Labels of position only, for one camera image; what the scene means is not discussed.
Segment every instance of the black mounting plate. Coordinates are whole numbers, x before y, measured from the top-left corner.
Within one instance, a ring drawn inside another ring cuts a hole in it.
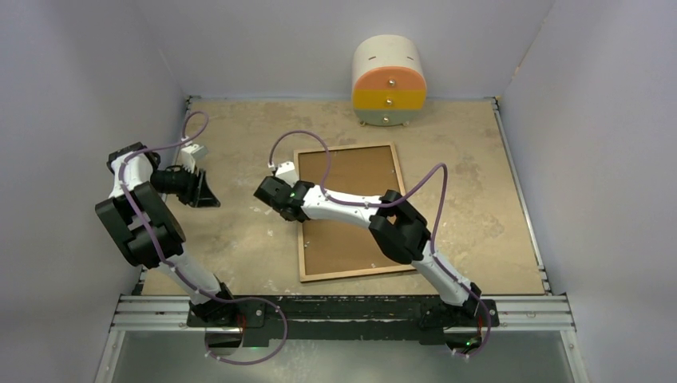
[[[288,323],[288,339],[392,340],[419,341],[422,345],[444,345],[447,327],[477,327],[477,316],[486,315],[480,307],[474,317],[460,307],[448,306],[439,295],[256,295],[278,305]],[[482,299],[493,310],[491,326],[500,324],[496,303]],[[283,322],[275,309],[261,301],[237,303],[239,315],[246,318],[245,347],[266,347],[270,339],[280,339]],[[232,305],[224,305],[231,310]],[[233,321],[205,322],[192,312],[189,327],[237,327]]]

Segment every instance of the beige speckled floor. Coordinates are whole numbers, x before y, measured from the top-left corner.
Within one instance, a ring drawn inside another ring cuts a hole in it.
[[[267,155],[290,129],[310,129],[329,145],[394,141],[405,187],[438,162],[449,165],[449,185],[437,245],[486,294],[543,294],[529,230],[501,136],[488,101],[429,101],[408,127],[360,127],[347,101],[197,101],[211,123],[198,142],[218,209],[191,209],[175,197],[168,206],[181,223],[188,251],[235,294],[435,294],[415,272],[299,282],[297,224],[285,222],[252,193],[268,174]],[[191,128],[197,128],[196,118]],[[295,148],[316,148],[306,136],[288,137],[278,162]],[[411,203],[430,221],[441,175]],[[151,270],[143,294],[182,294]]]

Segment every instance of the purple cable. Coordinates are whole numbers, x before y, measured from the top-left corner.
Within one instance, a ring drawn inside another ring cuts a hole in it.
[[[365,206],[364,203],[342,201],[340,199],[336,199],[336,198],[332,197],[331,195],[327,194],[327,190],[324,187],[324,183],[327,181],[327,177],[329,176],[329,171],[331,170],[331,154],[329,152],[329,148],[327,147],[327,143],[324,142],[322,137],[318,136],[317,134],[315,134],[313,132],[310,132],[310,131],[307,131],[307,130],[302,130],[302,129],[297,129],[297,130],[291,130],[289,132],[284,133],[273,144],[273,146],[271,148],[270,155],[268,156],[268,163],[273,164],[273,155],[275,154],[275,149],[277,148],[277,145],[280,143],[280,141],[282,141],[282,139],[284,139],[287,136],[290,136],[292,134],[297,134],[297,133],[312,136],[324,148],[324,152],[325,152],[326,158],[327,158],[327,167],[324,170],[324,174],[322,176],[322,179],[319,181],[319,189],[322,192],[322,194],[325,196],[325,198],[327,198],[328,200],[330,200],[333,203],[338,203],[340,205],[360,206],[360,207]],[[446,197],[446,184],[447,184],[447,180],[449,179],[449,170],[447,169],[446,164],[440,163],[440,164],[433,166],[433,168],[428,172],[428,174],[426,174],[426,176],[423,177],[423,179],[421,181],[419,181],[418,184],[416,184],[416,186],[414,186],[408,193],[403,195],[402,198],[400,198],[396,201],[390,202],[390,203],[369,203],[369,204],[367,204],[367,207],[393,207],[393,206],[399,205],[400,203],[406,201],[409,197],[411,197],[415,192],[417,192],[418,189],[420,189],[426,182],[428,182],[428,180],[430,180],[430,177],[432,177],[433,174],[435,174],[435,172],[440,168],[442,169],[442,177],[443,177],[442,178],[442,191],[441,191],[441,194],[440,194],[440,203],[439,203],[439,206],[437,207],[437,215],[435,215],[435,224],[433,225],[433,232],[430,235],[430,251],[433,255],[433,260],[435,261],[435,263],[445,272],[445,274],[447,274],[449,277],[451,277],[451,279],[453,279],[454,282],[461,285],[461,287],[463,287],[463,290],[468,292],[468,294],[471,297],[473,297],[473,299],[476,299],[480,303],[480,306],[482,307],[482,309],[485,313],[485,320],[486,320],[486,323],[487,323],[486,336],[485,336],[484,341],[480,344],[480,346],[477,347],[477,349],[472,353],[472,356],[474,357],[477,353],[480,352],[480,350],[482,350],[484,348],[485,344],[489,341],[489,335],[491,334],[491,313],[489,312],[489,308],[480,299],[480,297],[477,296],[477,294],[475,294],[474,292],[472,292],[471,289],[469,287],[467,287],[464,283],[461,283],[458,280],[458,278],[456,278],[456,276],[451,272],[451,270],[446,268],[446,266],[437,258],[437,252],[435,251],[435,238],[437,238],[437,227],[438,227],[438,225],[440,223],[440,219],[442,217],[442,208],[444,208],[444,201],[445,201],[445,197]]]
[[[204,130],[207,128],[207,123],[209,122],[209,116],[208,116],[207,113],[205,113],[205,112],[196,111],[196,112],[193,112],[193,113],[188,114],[188,116],[187,116],[186,119],[184,120],[184,126],[183,126],[183,128],[182,128],[182,130],[181,130],[182,135],[185,136],[185,133],[186,133],[186,127],[188,126],[188,121],[191,119],[191,117],[195,116],[196,114],[201,114],[201,115],[204,116],[204,123],[202,124],[202,127],[200,127],[200,130],[198,130],[198,132],[195,133],[194,135],[192,135],[192,136],[190,136],[189,138],[187,138],[186,141],[194,140],[196,137],[198,137],[200,134],[202,134],[202,132],[204,132]],[[140,154],[147,153],[147,152],[155,152],[155,151],[158,151],[158,150],[164,150],[164,149],[169,149],[169,148],[175,148],[175,147],[177,147],[177,146],[182,145],[183,143],[184,143],[184,141],[182,140],[182,141],[176,142],[176,143],[174,143],[174,144],[170,144],[170,145],[166,145],[166,146],[161,146],[161,147],[159,147],[159,148],[145,148],[145,149],[141,149],[141,150],[139,150],[139,151],[136,151],[136,152],[134,152],[134,153],[132,153],[132,154],[126,156],[125,159],[122,161],[122,164],[120,165],[120,169],[119,169],[119,172],[118,172],[118,179],[120,180],[120,185],[121,185],[121,188],[122,188],[122,192],[125,194],[125,197],[127,198],[127,201],[129,202],[129,206],[132,207],[132,210],[134,210],[134,213],[137,215],[137,217],[138,217],[139,220],[141,221],[141,224],[142,224],[142,225],[144,226],[144,228],[146,229],[146,232],[148,232],[148,235],[150,236],[150,240],[151,240],[153,246],[155,247],[155,251],[157,252],[157,256],[160,258],[160,261],[161,261],[162,263],[164,263],[165,265],[167,265],[171,270],[173,270],[173,271],[175,272],[176,276],[179,277],[179,279],[181,280],[181,282],[185,283],[186,286],[188,286],[189,288],[191,288],[191,290],[194,290],[194,291],[196,291],[196,292],[202,294],[203,296],[205,296],[205,297],[207,297],[207,298],[209,298],[209,299],[211,299],[211,300],[214,300],[214,301],[217,301],[217,302],[221,302],[221,303],[228,303],[228,304],[230,304],[230,303],[238,303],[238,302],[245,302],[245,301],[260,301],[260,302],[264,302],[264,303],[266,303],[266,304],[272,306],[273,308],[275,308],[275,312],[276,312],[276,313],[279,313],[279,316],[282,318],[282,323],[283,323],[283,325],[284,325],[284,332],[283,332],[283,336],[282,336],[282,341],[279,343],[279,345],[277,346],[277,348],[275,348],[271,353],[269,353],[269,354],[268,354],[267,356],[265,356],[265,357],[262,357],[262,358],[260,358],[260,359],[255,360],[255,361],[232,361],[232,360],[230,360],[230,359],[226,359],[226,358],[224,358],[224,357],[215,355],[215,354],[209,349],[209,344],[208,344],[208,343],[206,342],[206,340],[205,340],[204,345],[205,345],[205,349],[207,350],[207,355],[210,356],[210,357],[213,357],[213,358],[216,359],[217,361],[222,361],[222,362],[224,362],[224,363],[228,363],[228,364],[231,364],[231,365],[255,365],[255,364],[261,363],[262,361],[267,361],[268,359],[274,357],[277,353],[279,353],[279,351],[280,351],[280,350],[282,349],[282,347],[284,346],[284,343],[287,341],[287,331],[288,331],[287,317],[284,315],[284,313],[283,313],[282,310],[279,308],[279,306],[277,306],[275,303],[273,303],[273,302],[271,302],[271,301],[269,301],[269,300],[267,300],[267,299],[257,298],[257,297],[245,297],[245,298],[237,298],[237,299],[223,299],[223,298],[219,298],[219,297],[215,296],[215,295],[212,294],[212,293],[209,293],[209,292],[207,292],[207,291],[204,291],[204,290],[198,288],[194,283],[192,283],[191,281],[189,281],[189,280],[181,273],[181,271],[176,267],[176,264],[175,264],[175,263],[173,263],[172,261],[168,261],[168,260],[164,257],[164,252],[162,251],[162,246],[160,246],[160,242],[158,241],[157,236],[155,235],[155,232],[154,232],[154,231],[152,230],[152,228],[150,227],[150,223],[149,223],[148,220],[144,217],[143,212],[141,211],[141,209],[139,208],[139,206],[137,205],[137,203],[134,201],[134,198],[132,197],[132,194],[129,192],[129,189],[127,188],[127,185],[125,184],[125,177],[124,177],[124,174],[125,174],[125,168],[127,167],[127,162],[130,161],[132,158],[134,158],[134,157],[136,157],[136,156],[139,156]]]

